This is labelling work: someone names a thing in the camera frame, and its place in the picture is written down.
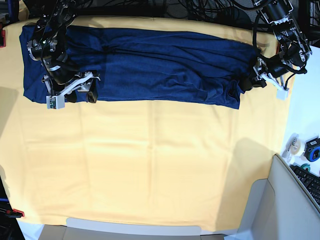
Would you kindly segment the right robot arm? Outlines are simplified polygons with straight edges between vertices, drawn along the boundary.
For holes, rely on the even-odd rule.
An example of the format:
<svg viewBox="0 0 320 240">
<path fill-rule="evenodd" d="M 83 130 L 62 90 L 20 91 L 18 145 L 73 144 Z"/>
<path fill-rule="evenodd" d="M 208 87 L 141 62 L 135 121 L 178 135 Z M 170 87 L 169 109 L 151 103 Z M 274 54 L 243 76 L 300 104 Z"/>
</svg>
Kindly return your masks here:
<svg viewBox="0 0 320 240">
<path fill-rule="evenodd" d="M 37 1 L 39 20 L 36 22 L 31 40 L 27 42 L 29 56 L 40 61 L 46 74 L 42 82 L 48 94 L 48 109 L 62 109 L 65 102 L 75 103 L 77 92 L 86 94 L 86 101 L 96 103 L 98 99 L 96 71 L 81 72 L 67 53 L 66 33 L 77 16 L 78 0 Z"/>
</svg>

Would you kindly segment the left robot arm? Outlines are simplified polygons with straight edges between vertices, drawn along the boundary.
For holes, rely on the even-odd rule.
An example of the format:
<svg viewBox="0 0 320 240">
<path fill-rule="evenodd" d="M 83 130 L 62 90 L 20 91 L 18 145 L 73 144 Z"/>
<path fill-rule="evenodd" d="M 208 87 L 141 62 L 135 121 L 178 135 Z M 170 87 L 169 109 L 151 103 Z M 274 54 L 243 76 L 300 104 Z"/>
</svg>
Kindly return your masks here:
<svg viewBox="0 0 320 240">
<path fill-rule="evenodd" d="M 312 50 L 305 34 L 300 30 L 288 0 L 253 0 L 253 7 L 242 10 L 257 11 L 253 24 L 252 45 L 257 53 L 257 60 L 249 77 L 239 83 L 242 91 L 252 88 L 264 88 L 271 83 L 277 93 L 287 97 L 288 82 L 295 75 L 306 74 L 307 61 Z M 278 41 L 278 53 L 272 57 L 262 55 L 258 48 L 257 28 L 259 19 L 265 20 Z"/>
</svg>

